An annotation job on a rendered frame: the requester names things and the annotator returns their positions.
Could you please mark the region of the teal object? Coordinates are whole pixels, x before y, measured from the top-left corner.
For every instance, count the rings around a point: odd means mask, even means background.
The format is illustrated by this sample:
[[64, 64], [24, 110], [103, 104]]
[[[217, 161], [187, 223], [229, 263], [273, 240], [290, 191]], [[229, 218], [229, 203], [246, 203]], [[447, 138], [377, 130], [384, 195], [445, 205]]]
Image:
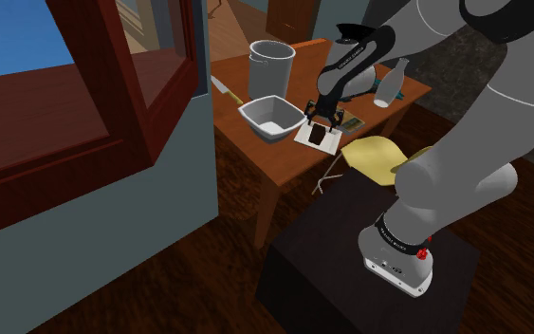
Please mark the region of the teal object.
[[[378, 78], [375, 78], [374, 80], [374, 83], [372, 85], [372, 89], [373, 91], [377, 91], [378, 89], [378, 86], [380, 85], [381, 83], [381, 80], [378, 79]], [[396, 99], [399, 99], [399, 100], [403, 100], [404, 99], [404, 94], [402, 93], [402, 91], [398, 91], [398, 93], [396, 94]]]

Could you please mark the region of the yellow chair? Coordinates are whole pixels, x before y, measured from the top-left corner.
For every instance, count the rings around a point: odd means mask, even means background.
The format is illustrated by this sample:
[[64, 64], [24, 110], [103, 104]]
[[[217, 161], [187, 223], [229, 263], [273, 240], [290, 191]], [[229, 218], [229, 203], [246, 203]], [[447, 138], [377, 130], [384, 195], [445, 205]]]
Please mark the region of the yellow chair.
[[424, 147], [407, 158], [401, 149], [388, 138], [370, 136], [355, 139], [341, 148], [341, 152], [318, 180], [312, 194], [317, 191], [323, 193], [322, 182], [324, 180], [340, 177], [340, 175], [330, 175], [330, 171], [340, 158], [343, 158], [349, 167], [361, 172], [378, 185], [393, 186], [396, 182], [397, 170], [430, 149], [431, 146]]

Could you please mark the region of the white glass bottle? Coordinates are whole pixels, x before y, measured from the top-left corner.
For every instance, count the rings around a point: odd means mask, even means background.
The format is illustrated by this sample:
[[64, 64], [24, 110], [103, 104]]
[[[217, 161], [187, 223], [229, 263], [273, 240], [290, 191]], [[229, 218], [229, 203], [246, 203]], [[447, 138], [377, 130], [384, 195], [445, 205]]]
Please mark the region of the white glass bottle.
[[376, 106], [387, 108], [394, 101], [403, 85], [404, 71], [408, 63], [408, 59], [400, 58], [396, 66], [381, 80], [374, 97]]

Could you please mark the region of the brown wooden table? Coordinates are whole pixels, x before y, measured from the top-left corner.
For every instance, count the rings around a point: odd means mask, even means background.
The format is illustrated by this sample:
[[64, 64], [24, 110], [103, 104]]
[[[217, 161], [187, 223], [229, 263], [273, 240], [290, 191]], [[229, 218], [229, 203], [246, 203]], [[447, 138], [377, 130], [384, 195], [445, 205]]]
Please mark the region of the brown wooden table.
[[[322, 70], [332, 42], [317, 39], [295, 44], [296, 56], [292, 65], [286, 99], [300, 109], [310, 99], [318, 98], [316, 81]], [[340, 146], [366, 134], [383, 124], [383, 137], [388, 137], [409, 110], [412, 104], [432, 89], [412, 78], [406, 77], [402, 85], [405, 97], [394, 101], [387, 108], [373, 104], [373, 96], [363, 95], [344, 103], [343, 108], [357, 116], [365, 125], [351, 135], [341, 137]], [[260, 174], [261, 188], [258, 216], [253, 245], [263, 247], [281, 189], [296, 176], [309, 170], [327, 158], [327, 154], [309, 148], [294, 140], [295, 133], [274, 142], [259, 139], [237, 110], [236, 102], [227, 94], [212, 88], [213, 124], [217, 132], [235, 146], [239, 157], [245, 159]]]

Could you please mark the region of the grey square bowl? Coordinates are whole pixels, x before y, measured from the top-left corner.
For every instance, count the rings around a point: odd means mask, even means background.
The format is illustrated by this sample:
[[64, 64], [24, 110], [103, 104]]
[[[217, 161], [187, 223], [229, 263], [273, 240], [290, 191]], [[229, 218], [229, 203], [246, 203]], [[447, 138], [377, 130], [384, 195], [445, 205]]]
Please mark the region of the grey square bowl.
[[306, 122], [303, 110], [277, 95], [247, 102], [238, 112], [257, 137], [267, 143], [284, 139]]

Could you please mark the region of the dark red framed window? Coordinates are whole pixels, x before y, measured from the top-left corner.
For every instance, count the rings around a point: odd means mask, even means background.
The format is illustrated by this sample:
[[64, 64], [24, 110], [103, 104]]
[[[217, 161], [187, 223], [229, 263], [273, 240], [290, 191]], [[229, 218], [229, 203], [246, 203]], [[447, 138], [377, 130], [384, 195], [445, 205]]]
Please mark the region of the dark red framed window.
[[0, 230], [153, 166], [199, 84], [193, 0], [46, 0], [72, 63], [0, 76]]

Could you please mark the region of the dark robot stand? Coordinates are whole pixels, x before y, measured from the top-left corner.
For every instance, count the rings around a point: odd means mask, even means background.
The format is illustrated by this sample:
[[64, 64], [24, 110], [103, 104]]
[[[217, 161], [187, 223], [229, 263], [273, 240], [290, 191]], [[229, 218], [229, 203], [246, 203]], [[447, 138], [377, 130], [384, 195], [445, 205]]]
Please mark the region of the dark robot stand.
[[457, 334], [480, 256], [433, 236], [433, 280], [413, 298], [367, 269], [361, 230], [396, 198], [348, 170], [270, 244], [257, 299], [287, 334]]

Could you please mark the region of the olive book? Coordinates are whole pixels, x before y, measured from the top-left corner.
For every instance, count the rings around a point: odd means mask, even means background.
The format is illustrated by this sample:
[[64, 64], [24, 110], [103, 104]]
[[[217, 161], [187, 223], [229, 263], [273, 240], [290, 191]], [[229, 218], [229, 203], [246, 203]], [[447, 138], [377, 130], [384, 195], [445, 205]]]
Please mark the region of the olive book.
[[365, 122], [348, 110], [343, 111], [343, 120], [338, 128], [345, 134], [352, 134], [365, 125]]

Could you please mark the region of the grey tall pot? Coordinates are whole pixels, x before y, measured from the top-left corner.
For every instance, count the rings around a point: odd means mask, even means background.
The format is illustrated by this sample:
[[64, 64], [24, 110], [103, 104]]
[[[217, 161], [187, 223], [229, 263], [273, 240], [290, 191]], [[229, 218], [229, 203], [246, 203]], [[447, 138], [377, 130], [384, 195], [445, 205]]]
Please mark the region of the grey tall pot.
[[249, 45], [249, 97], [256, 100], [276, 95], [284, 99], [295, 55], [296, 50], [282, 42], [252, 42]]

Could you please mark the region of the yellow-handled knife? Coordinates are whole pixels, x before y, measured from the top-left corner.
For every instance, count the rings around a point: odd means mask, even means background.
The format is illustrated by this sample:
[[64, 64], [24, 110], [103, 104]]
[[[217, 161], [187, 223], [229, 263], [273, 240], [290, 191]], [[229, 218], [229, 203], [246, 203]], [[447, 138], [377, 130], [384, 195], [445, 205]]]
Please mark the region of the yellow-handled knife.
[[211, 76], [212, 84], [218, 89], [218, 91], [222, 94], [228, 95], [230, 98], [232, 98], [238, 105], [243, 105], [244, 102], [238, 98], [233, 92], [231, 92], [221, 81], [219, 81], [216, 77]]

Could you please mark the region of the brown wooden door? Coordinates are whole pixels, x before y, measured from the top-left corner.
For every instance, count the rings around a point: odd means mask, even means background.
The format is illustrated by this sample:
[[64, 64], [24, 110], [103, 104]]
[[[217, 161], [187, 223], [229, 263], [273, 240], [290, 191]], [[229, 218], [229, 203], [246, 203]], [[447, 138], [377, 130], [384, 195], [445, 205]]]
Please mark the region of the brown wooden door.
[[269, 0], [266, 32], [296, 44], [312, 39], [321, 0]]

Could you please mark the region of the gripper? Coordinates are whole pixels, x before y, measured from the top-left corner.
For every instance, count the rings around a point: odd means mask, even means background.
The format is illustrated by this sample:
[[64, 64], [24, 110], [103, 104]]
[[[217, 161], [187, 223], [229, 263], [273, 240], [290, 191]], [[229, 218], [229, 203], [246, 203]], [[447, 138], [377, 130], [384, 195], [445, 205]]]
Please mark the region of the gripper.
[[338, 125], [342, 124], [344, 117], [344, 110], [337, 109], [338, 99], [333, 95], [320, 94], [317, 102], [309, 101], [304, 109], [306, 115], [307, 124], [310, 125], [314, 114], [328, 118], [330, 121], [329, 132], [332, 132]]

